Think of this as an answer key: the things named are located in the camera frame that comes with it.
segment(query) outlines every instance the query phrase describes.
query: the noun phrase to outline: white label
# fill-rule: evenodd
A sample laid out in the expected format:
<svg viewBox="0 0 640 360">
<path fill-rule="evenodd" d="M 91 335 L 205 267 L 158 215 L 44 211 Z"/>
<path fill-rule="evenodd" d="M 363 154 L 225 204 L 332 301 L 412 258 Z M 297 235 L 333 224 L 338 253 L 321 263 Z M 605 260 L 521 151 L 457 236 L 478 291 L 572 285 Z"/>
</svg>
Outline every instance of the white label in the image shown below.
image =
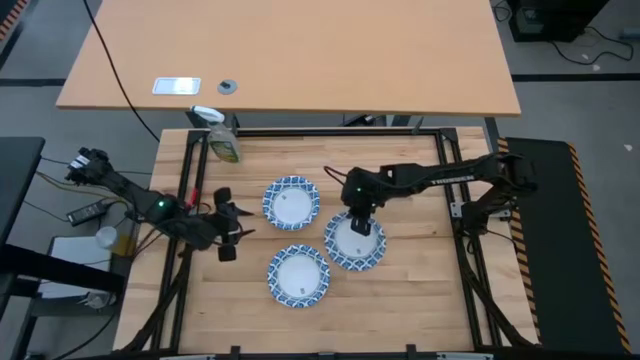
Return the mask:
<svg viewBox="0 0 640 360">
<path fill-rule="evenodd" d="M 196 95 L 200 91 L 200 78 L 157 78 L 154 95 Z"/>
</svg>

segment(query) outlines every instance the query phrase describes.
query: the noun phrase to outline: black metal frame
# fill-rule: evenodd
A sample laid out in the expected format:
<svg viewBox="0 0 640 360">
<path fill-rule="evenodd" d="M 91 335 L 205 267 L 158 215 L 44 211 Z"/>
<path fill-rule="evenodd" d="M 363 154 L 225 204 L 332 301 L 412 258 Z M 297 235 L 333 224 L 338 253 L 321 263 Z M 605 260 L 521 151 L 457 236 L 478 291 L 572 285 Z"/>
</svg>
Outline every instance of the black metal frame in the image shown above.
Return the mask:
<svg viewBox="0 0 640 360">
<path fill-rule="evenodd" d="M 309 129 L 236 129 L 238 137 L 290 137 L 290 136 L 411 136 L 411 135 L 422 135 L 422 136 L 433 136 L 436 142 L 436 147 L 438 151 L 438 159 L 440 164 L 447 163 L 447 155 L 446 149 L 444 145 L 444 140 L 448 140 L 451 144 L 451 150 L 453 153 L 454 162 L 462 161 L 462 155 L 460 152 L 460 147 L 458 144 L 457 134 L 455 128 L 443 128 L 443 129 L 421 129 L 421 128 L 341 128 L 341 129 L 322 129 L 322 128 L 309 128 Z M 184 198 L 186 194 L 186 184 L 188 182 L 189 170 L 192 158 L 192 152 L 194 150 L 195 144 L 198 143 L 198 140 L 203 138 L 203 133 L 201 131 L 193 130 L 189 132 L 187 144 L 185 147 L 185 156 L 184 156 L 184 164 L 182 168 L 182 174 L 180 176 L 180 186 L 178 190 L 178 196 Z M 196 174 L 195 184 L 196 189 L 198 189 L 198 195 L 201 194 L 202 182 L 204 179 L 205 173 L 205 165 L 206 165 L 206 155 L 207 155 L 208 146 L 201 147 L 201 155 L 198 163 L 198 170 Z M 461 185 L 461 194 L 464 201 L 470 200 L 469 189 L 466 185 Z M 452 186 L 448 185 L 445 187 L 445 196 L 447 205 L 451 202 L 454 202 L 454 195 Z M 457 219 L 454 219 L 450 213 L 450 219 L 452 222 L 452 228 L 454 230 L 454 239 L 455 239 L 455 247 L 458 258 L 458 263 L 460 265 L 461 278 L 465 296 L 465 306 L 467 309 L 468 319 L 469 319 L 469 328 L 471 332 L 471 337 L 474 344 L 475 351 L 480 351 L 482 349 L 487 348 L 486 345 L 483 344 L 482 335 L 480 333 L 480 326 L 478 320 L 478 313 L 474 301 L 473 295 L 473 286 L 470 286 L 465 277 L 464 271 L 468 272 L 469 263 L 466 259 L 466 252 L 463 244 L 463 238 L 461 234 L 456 230 Z M 476 249 L 476 268 L 478 273 L 480 274 L 478 279 L 480 286 L 488 294 L 489 298 L 491 297 L 491 290 L 489 288 L 486 266 L 484 263 L 484 259 L 482 258 L 482 250 L 480 246 L 480 242 L 478 241 L 477 236 L 472 237 L 472 241 L 474 241 L 474 247 Z M 191 265 L 191 255 L 193 249 L 190 247 L 186 247 L 183 253 L 183 260 L 180 265 L 180 269 L 176 274 L 173 281 L 167 280 L 170 279 L 170 276 L 174 269 L 174 259 L 176 256 L 177 245 L 170 246 L 167 250 L 167 261 L 165 262 L 165 267 L 163 270 L 163 274 L 167 275 L 167 278 L 163 276 L 162 281 L 162 289 L 161 296 L 158 302 L 158 306 L 151 314 L 149 320 L 145 323 L 140 332 L 136 335 L 134 340 L 127 346 L 125 346 L 122 350 L 116 351 L 110 355 L 94 357 L 92 359 L 117 359 L 117 358 L 158 358 L 160 356 L 178 356 L 179 354 L 179 344 L 180 344 L 180 335 L 182 330 L 182 317 L 184 313 L 184 307 L 186 303 L 186 291 L 188 286 L 189 279 L 189 268 Z M 175 307 L 175 316 L 174 322 L 171 329 L 171 341 L 169 347 L 160 348 L 160 339 L 162 337 L 162 328 L 164 326 L 164 313 L 169 307 L 169 304 L 173 301 L 173 298 L 177 296 L 176 299 L 176 307 Z M 491 336 L 491 344 L 492 346 L 500 347 L 502 346 L 500 339 L 500 332 L 496 325 L 494 319 L 487 313 L 487 319 L 489 321 L 490 327 L 490 336 Z M 152 336 L 151 348 L 147 351 L 142 351 L 144 344 L 147 339 Z M 436 357 L 436 352 L 417 352 L 415 349 L 415 345 L 408 344 L 407 352 L 401 353 L 336 353 L 336 354 L 243 354 L 243 358 L 256 358 L 256 359 L 318 359 L 319 357 L 324 358 L 344 358 L 344 359 L 417 359 L 417 358 L 434 358 Z M 219 359 L 238 359 L 240 357 L 240 347 L 232 347 L 230 349 L 229 354 L 215 354 L 216 358 Z"/>
</svg>

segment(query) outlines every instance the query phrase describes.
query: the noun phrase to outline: floor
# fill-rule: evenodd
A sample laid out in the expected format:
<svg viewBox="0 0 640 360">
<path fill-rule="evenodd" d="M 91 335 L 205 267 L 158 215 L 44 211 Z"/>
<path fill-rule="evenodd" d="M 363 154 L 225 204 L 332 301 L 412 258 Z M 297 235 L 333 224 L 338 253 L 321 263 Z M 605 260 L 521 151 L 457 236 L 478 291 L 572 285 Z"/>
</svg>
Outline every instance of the floor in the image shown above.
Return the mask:
<svg viewBox="0 0 640 360">
<path fill-rule="evenodd" d="M 91 0 L 90 4 L 94 11 L 99 7 L 97 0 Z M 0 69 L 0 79 L 65 78 L 89 24 L 80 0 L 39 1 Z M 592 25 L 611 37 L 616 37 L 624 26 L 640 26 L 640 2 L 611 0 Z M 629 63 L 603 57 L 596 68 L 579 66 L 560 58 L 549 44 L 514 43 L 507 23 L 497 26 L 512 74 L 640 73 L 640 56 Z M 6 41 L 0 43 L 0 50 L 5 44 Z M 578 59 L 582 59 L 583 54 L 593 58 L 603 50 L 625 50 L 592 35 L 561 46 L 568 56 Z M 640 51 L 637 42 L 635 49 Z M 640 192 L 637 191 L 640 183 L 640 82 L 517 83 L 515 88 L 522 117 L 497 119 L 500 134 L 575 144 L 631 345 L 640 349 L 640 307 L 633 305 L 640 297 L 640 271 L 635 259 L 635 255 L 640 254 L 640 242 L 636 239 L 637 214 L 640 212 Z M 0 87 L 0 134 L 43 136 L 47 140 L 43 155 L 53 159 L 69 160 L 78 148 L 91 146 L 108 151 L 112 162 L 121 169 L 152 170 L 157 145 L 131 113 L 59 110 L 55 108 L 59 91 L 60 87 Z M 157 134 L 161 129 L 189 126 L 182 113 L 145 111 L 141 116 Z M 243 126 L 335 126 L 342 122 L 342 114 L 239 114 L 238 117 Z M 483 122 L 481 118 L 428 117 L 424 124 L 478 126 Z M 58 179 L 65 175 L 61 165 L 43 162 L 39 169 Z M 131 178 L 143 186 L 149 181 L 144 175 L 132 175 Z M 58 215 L 92 200 L 84 195 L 57 191 L 37 178 L 27 199 Z M 113 224 L 121 216 L 122 213 L 114 210 L 105 223 Z M 23 206 L 9 242 L 44 252 L 52 237 L 91 235 L 95 226 L 88 223 L 70 228 L 68 224 Z M 0 324 L 0 348 L 11 344 L 26 306 L 20 299 L 11 301 L 11 308 Z M 104 321 L 105 316 L 41 318 L 29 350 L 46 354 L 47 358 L 55 357 L 90 336 Z M 74 356 L 109 351 L 116 323 L 114 321 L 98 339 Z M 2 352 L 0 360 L 8 356 L 7 352 Z"/>
</svg>

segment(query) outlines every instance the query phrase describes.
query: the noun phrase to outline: wooden desk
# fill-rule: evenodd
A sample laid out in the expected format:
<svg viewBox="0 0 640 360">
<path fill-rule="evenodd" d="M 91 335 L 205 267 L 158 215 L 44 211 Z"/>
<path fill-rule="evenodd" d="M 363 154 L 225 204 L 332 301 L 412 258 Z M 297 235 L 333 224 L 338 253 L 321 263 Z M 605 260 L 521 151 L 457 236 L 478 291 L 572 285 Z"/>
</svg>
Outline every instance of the wooden desk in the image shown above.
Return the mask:
<svg viewBox="0 0 640 360">
<path fill-rule="evenodd" d="M 140 109 L 520 115 L 487 0 L 109 0 L 97 23 Z M 173 76 L 200 93 L 152 95 Z M 93 28 L 57 105 L 128 108 Z"/>
<path fill-rule="evenodd" d="M 163 132 L 151 188 L 177 192 L 186 134 Z M 463 158 L 487 153 L 482 128 L 458 128 L 458 134 Z M 257 232 L 242 240 L 237 261 L 220 263 L 215 247 L 194 254 L 181 353 L 228 353 L 231 345 L 242 346 L 243 352 L 399 352 L 408 343 L 420 351 L 472 349 L 442 187 L 394 199 L 380 209 L 376 218 L 388 237 L 385 257 L 362 273 L 347 272 L 329 260 L 331 285 L 317 305 L 287 308 L 271 297 L 266 284 L 269 261 L 290 244 L 311 245 L 329 259 L 323 229 L 344 206 L 339 199 L 341 186 L 323 172 L 323 165 L 347 171 L 356 165 L 377 170 L 398 162 L 437 164 L 433 137 L 243 138 L 241 146 L 240 165 L 210 155 L 202 201 L 211 202 L 216 188 L 230 186 L 238 206 L 256 214 L 242 218 L 244 228 Z M 196 163 L 194 159 L 191 179 Z M 320 214 L 302 231 L 280 231 L 261 212 L 266 187 L 287 174 L 307 177 L 320 191 Z M 487 188 L 472 183 L 472 196 Z M 490 228 L 509 233 L 508 225 L 497 220 Z M 521 333 L 535 341 L 513 245 L 495 235 L 481 241 L 496 302 Z M 133 264 L 115 348 L 131 340 L 154 308 L 166 247 L 167 242 L 157 241 Z M 486 320 L 483 312 L 479 314 L 488 342 Z"/>
</svg>

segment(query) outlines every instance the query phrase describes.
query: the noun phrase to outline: orange and black striped edge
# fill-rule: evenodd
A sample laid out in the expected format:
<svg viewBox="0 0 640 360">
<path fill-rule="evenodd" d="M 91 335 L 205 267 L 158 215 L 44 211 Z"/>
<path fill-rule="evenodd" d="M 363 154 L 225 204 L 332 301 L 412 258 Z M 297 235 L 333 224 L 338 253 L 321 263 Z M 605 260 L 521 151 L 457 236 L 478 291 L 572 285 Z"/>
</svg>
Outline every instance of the orange and black striped edge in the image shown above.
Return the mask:
<svg viewBox="0 0 640 360">
<path fill-rule="evenodd" d="M 604 256 L 604 250 L 602 243 L 600 242 L 600 233 L 596 225 L 596 219 L 593 216 L 593 209 L 591 208 L 591 200 L 589 199 L 589 193 L 587 187 L 584 184 L 584 178 L 582 177 L 582 169 L 580 168 L 580 162 L 578 161 L 578 153 L 572 144 L 569 145 L 569 152 L 571 152 L 571 160 L 573 161 L 573 168 L 576 172 L 576 179 L 578 181 L 578 187 L 582 195 L 582 203 L 584 204 L 584 211 L 587 214 L 589 221 L 589 227 L 591 228 L 591 236 L 593 237 L 593 246 L 596 249 L 598 260 L 600 261 L 600 269 L 602 270 L 602 277 L 609 294 L 609 303 L 613 311 L 613 317 L 616 320 L 618 326 L 618 333 L 620 334 L 620 342 L 622 347 L 631 353 L 631 345 L 629 345 L 629 338 L 627 331 L 622 324 L 622 315 L 620 314 L 620 306 L 618 306 L 618 300 L 616 300 L 616 292 L 613 287 L 613 281 L 611 280 L 611 273 L 609 272 L 609 264 L 607 264 L 607 258 Z"/>
<path fill-rule="evenodd" d="M 509 152 L 509 144 L 507 143 L 507 140 L 505 138 L 498 138 L 498 151 Z M 520 268 L 520 275 L 522 276 L 524 292 L 527 294 L 527 300 L 529 300 L 531 319 L 533 320 L 533 325 L 536 329 L 538 342 L 542 344 L 540 327 L 538 326 L 538 315 L 536 313 L 536 301 L 533 295 L 531 275 L 529 273 L 529 258 L 527 257 L 527 247 L 524 243 L 524 233 L 522 231 L 520 212 L 518 210 L 511 211 L 511 221 L 509 222 L 509 226 L 511 228 L 511 238 L 513 239 L 513 243 L 515 244 L 516 258 L 518 259 L 518 267 Z"/>
<path fill-rule="evenodd" d="M 27 3 L 28 0 L 18 0 L 7 17 L 0 23 L 0 41 L 7 37 L 11 28 L 18 22 L 20 13 L 27 7 Z"/>
</svg>

